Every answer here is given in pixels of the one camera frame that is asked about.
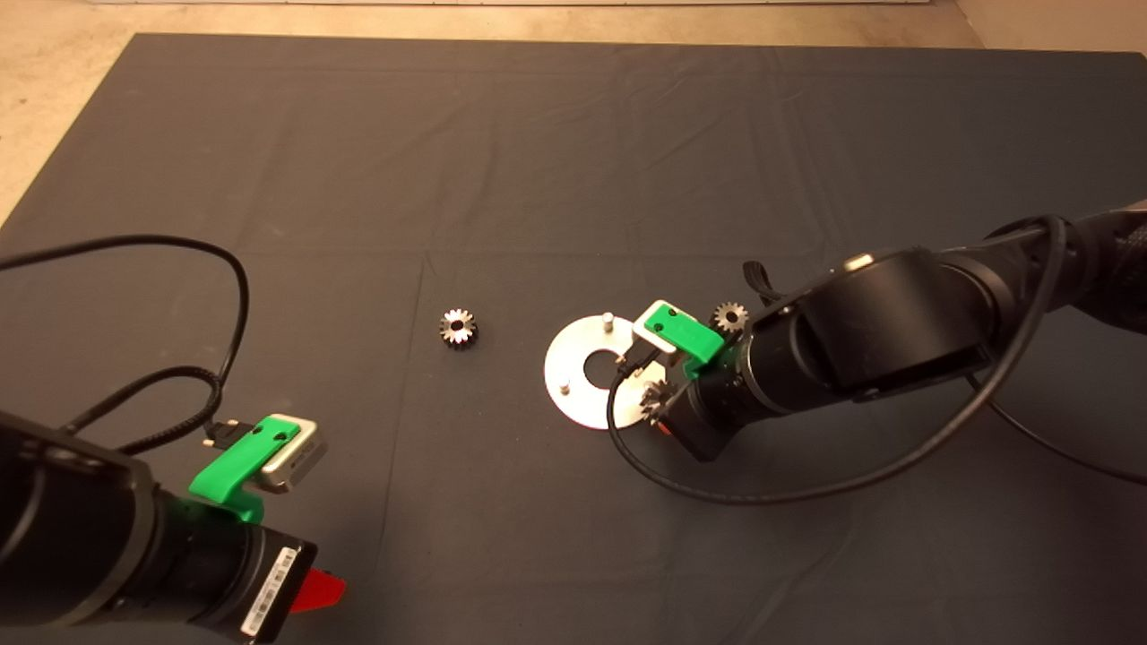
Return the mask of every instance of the spur gear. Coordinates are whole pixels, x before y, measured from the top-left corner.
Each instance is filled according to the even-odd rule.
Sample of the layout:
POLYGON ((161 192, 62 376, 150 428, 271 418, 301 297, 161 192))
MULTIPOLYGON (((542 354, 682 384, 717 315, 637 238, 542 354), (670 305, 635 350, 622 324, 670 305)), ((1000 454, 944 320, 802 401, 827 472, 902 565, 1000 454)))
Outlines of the spur gear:
POLYGON ((740 303, 726 302, 713 310, 709 317, 709 324, 715 327, 720 335, 728 337, 738 332, 744 331, 744 324, 749 320, 749 310, 740 303))
POLYGON ((474 314, 465 309, 451 309, 438 320, 438 336, 451 349, 467 349, 478 340, 474 314))
POLYGON ((645 393, 641 396, 641 417, 648 420, 650 426, 657 425, 657 414, 674 391, 677 388, 664 379, 646 383, 645 393))

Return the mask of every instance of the cable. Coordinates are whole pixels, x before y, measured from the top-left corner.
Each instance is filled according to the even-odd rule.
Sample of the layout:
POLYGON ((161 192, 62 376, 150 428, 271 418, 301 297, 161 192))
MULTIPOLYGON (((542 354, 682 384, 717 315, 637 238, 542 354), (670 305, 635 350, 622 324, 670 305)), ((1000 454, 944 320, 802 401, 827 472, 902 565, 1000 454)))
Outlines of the cable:
POLYGON ((32 251, 28 254, 16 255, 8 258, 0 259, 0 271, 6 271, 9 269, 17 269, 22 266, 29 266, 32 264, 39 264, 44 262, 50 262, 55 259, 62 259, 67 257, 73 257, 77 255, 88 254, 99 250, 106 250, 111 248, 122 247, 139 247, 139 246, 165 246, 165 247, 177 247, 190 250, 197 250, 201 252, 206 252, 221 258, 226 262, 235 274, 235 283, 239 289, 239 304, 235 314, 235 326, 232 331, 231 342, 227 345, 227 351, 224 355, 223 364, 219 366, 218 373, 211 373, 202 367, 194 366, 180 366, 180 367, 169 367, 166 370, 159 370, 158 372, 153 372, 146 376, 136 379, 132 383, 120 388, 118 391, 108 396, 96 405, 80 413, 76 419, 61 428, 68 434, 76 434, 85 426, 94 422, 96 419, 102 418, 116 407, 123 405, 127 399, 135 396, 149 386, 153 386, 159 381, 174 378, 193 378, 206 382, 211 387, 211 395, 209 396, 204 406, 194 415, 188 419, 177 423, 165 430, 155 433, 141 440, 134 441, 126 445, 119 448, 120 452, 127 454, 138 454, 146 450, 157 448, 165 443, 170 443, 184 436, 187 436, 194 432, 196 426, 205 425, 211 421, 212 415, 218 411, 219 405, 223 402, 223 388, 227 382, 227 376, 231 375, 232 365, 235 362, 235 356, 239 353, 239 348, 243 342, 243 333, 247 329, 247 319, 250 310, 250 286, 247 280, 247 271, 243 269, 242 263, 237 257, 234 256, 227 249, 217 247, 214 244, 203 242, 200 240, 193 240, 189 238, 178 238, 173 235, 117 235, 112 238, 100 238, 96 240, 87 240, 84 242, 77 242, 73 244, 65 244, 62 247, 54 247, 50 249, 42 249, 38 251, 32 251))
POLYGON ((177 238, 174 235, 116 235, 0 258, 0 271, 106 249, 151 246, 179 247, 211 254, 231 265, 232 271, 235 273, 235 282, 239 287, 239 308, 235 314, 235 327, 231 334, 231 343, 227 345, 227 352, 224 355, 223 364, 219 366, 218 372, 219 382, 225 384, 227 376, 231 375, 231 367, 235 362, 235 355, 239 353, 239 345, 243 342, 243 332, 247 329, 247 314, 251 300, 247 271, 243 270, 243 264, 239 262, 239 258, 227 249, 200 240, 177 238))
POLYGON ((1047 262, 1044 265, 1044 271, 1040 274, 1039 282, 1032 294, 1031 302, 1024 311, 1023 319, 1020 321, 1019 327, 1016 327, 1015 335, 1012 336, 1012 340, 1008 342, 1004 353, 1000 355, 1000 359, 996 363, 996 367, 993 367, 989 374, 988 380, 984 382, 984 387, 976 390, 972 398, 965 402, 965 404, 960 406, 960 409, 943 426, 941 426, 936 434, 890 464, 867 474, 849 477, 829 484, 764 495, 713 492, 680 483, 672 477, 653 469, 645 461, 641 461, 641 459, 634 454, 622 440, 621 432, 617 429, 617 422, 614 419, 614 402, 617 398, 618 388, 625 379, 629 378, 629 374, 632 373, 627 373, 626 371, 618 371, 617 376, 609 387, 609 396, 606 399, 606 422, 609 427, 609 437, 614 441, 614 446, 617 448, 622 458, 624 458, 630 466, 657 485, 701 502, 731 506, 764 506, 768 504, 783 504, 787 502, 827 497, 829 495, 848 492, 882 482, 911 468, 912 466, 915 466, 926 457, 935 452, 936 449, 943 445, 947 440, 952 438, 952 436, 954 436, 955 433, 969 419, 972 419, 972 417, 983 409, 985 403, 991 401, 991 397, 1015 368, 1016 364, 1020 362, 1020 357, 1023 356, 1023 352, 1028 349, 1028 343, 1030 343, 1032 336, 1035 336, 1036 329, 1039 327, 1039 321, 1044 316, 1044 311, 1047 309, 1047 305, 1052 300, 1052 295, 1055 290, 1055 283, 1060 277, 1060 270, 1063 266, 1063 256, 1067 254, 1067 227, 1064 226, 1063 220, 1058 217, 1045 216, 1039 218, 1038 222, 1040 222, 1048 232, 1047 262))
MULTIPOLYGON (((981 388, 980 381, 976 380, 975 376, 972 376, 972 375, 967 376, 967 381, 968 381, 968 384, 970 384, 973 387, 973 389, 980 389, 981 388)), ((1028 426, 1023 425, 1022 421, 1020 421, 1019 419, 1016 419, 1015 417, 1013 417, 1011 412, 1008 412, 1007 410, 1004 409, 1002 405, 1000 405, 999 403, 997 403, 994 398, 989 399, 988 405, 992 409, 993 412, 996 412, 996 414, 998 414, 1000 417, 1000 419, 1002 419, 1004 421, 1007 421, 1007 423, 1009 426, 1012 426, 1013 428, 1020 430, 1024 436, 1027 436, 1031 441, 1038 443, 1039 445, 1046 448, 1047 450, 1051 450, 1052 452, 1059 454, 1060 457, 1067 459, 1068 461, 1072 461, 1072 463, 1075 463, 1075 464, 1077 464, 1079 466, 1083 466, 1084 468, 1087 468, 1087 469, 1091 469, 1091 471, 1095 471, 1097 473, 1102 473, 1105 475, 1108 475, 1110 477, 1115 477, 1117 480, 1123 480, 1125 482, 1130 482, 1130 483, 1134 483, 1134 484, 1139 484, 1139 485, 1147 485, 1147 475, 1140 475, 1138 473, 1132 473, 1130 471, 1122 471, 1119 468, 1115 468, 1115 467, 1111 467, 1111 466, 1105 466, 1102 464, 1095 464, 1094 461, 1089 461, 1089 460, 1084 459, 1083 457, 1079 457, 1078 454, 1075 454, 1074 452, 1070 452, 1066 448, 1056 445, 1051 440, 1048 440, 1048 438, 1039 435, 1038 433, 1036 433, 1035 430, 1032 430, 1028 426)))
POLYGON ((195 428, 203 425, 208 419, 211 418, 216 411, 219 410, 219 405, 223 403, 223 383, 219 382, 219 376, 214 373, 209 372, 202 367, 196 367, 194 365, 180 365, 178 367, 167 367, 166 370, 159 370, 153 372, 146 376, 136 379, 131 383, 127 383, 123 388, 119 388, 110 396, 101 401, 100 403, 93 405, 88 410, 80 413, 79 417, 72 419, 68 425, 61 428, 64 433, 75 435, 86 426, 101 419, 112 410, 119 407, 127 399, 138 395, 142 390, 147 389, 159 381, 165 381, 169 379, 186 378, 196 379, 203 381, 211 388, 211 393, 208 395, 206 403, 203 407, 195 414, 188 417, 187 419, 171 426, 165 430, 155 433, 154 435, 143 437, 141 440, 133 441, 131 443, 119 446, 117 450, 125 454, 139 454, 140 452, 151 450, 153 448, 158 448, 165 443, 173 442, 178 438, 182 438, 193 432, 195 428))

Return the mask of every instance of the sticker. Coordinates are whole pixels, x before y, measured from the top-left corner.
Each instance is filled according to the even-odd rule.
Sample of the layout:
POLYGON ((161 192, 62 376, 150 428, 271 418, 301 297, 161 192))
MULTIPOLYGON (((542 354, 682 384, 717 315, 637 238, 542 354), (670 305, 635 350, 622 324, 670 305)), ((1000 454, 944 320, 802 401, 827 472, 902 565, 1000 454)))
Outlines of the sticker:
POLYGON ((267 617, 271 606, 275 604, 275 597, 279 596, 279 590, 282 588, 283 581, 287 580, 287 574, 290 573, 290 567, 295 564, 295 558, 297 557, 297 549, 283 546, 279 551, 279 557, 275 558, 274 566, 267 573, 267 580, 263 581, 263 589, 255 597, 255 604, 251 605, 251 611, 247 613, 247 620, 243 621, 243 627, 240 628, 240 631, 248 636, 259 634, 259 628, 263 627, 263 621, 267 617))

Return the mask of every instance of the gear hole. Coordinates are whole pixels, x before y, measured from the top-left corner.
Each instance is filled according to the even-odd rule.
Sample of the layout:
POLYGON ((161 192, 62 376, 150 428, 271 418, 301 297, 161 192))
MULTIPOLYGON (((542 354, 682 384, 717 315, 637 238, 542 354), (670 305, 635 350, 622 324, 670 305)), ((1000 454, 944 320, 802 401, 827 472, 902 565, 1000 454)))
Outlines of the gear hole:
POLYGON ((608 349, 599 349, 585 357, 582 370, 585 371, 586 380, 595 388, 609 389, 617 375, 617 356, 608 349))

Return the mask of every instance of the cable connector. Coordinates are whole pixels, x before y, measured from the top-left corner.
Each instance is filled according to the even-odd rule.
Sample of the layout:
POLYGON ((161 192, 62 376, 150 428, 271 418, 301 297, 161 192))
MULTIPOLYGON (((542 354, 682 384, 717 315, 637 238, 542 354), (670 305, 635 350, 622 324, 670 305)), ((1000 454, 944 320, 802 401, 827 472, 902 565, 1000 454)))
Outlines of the cable connector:
POLYGON ((255 429, 255 426, 236 421, 235 419, 231 419, 228 421, 217 421, 208 428, 208 438, 203 440, 203 445, 219 450, 227 450, 228 448, 235 445, 235 442, 243 438, 247 433, 252 429, 255 429))

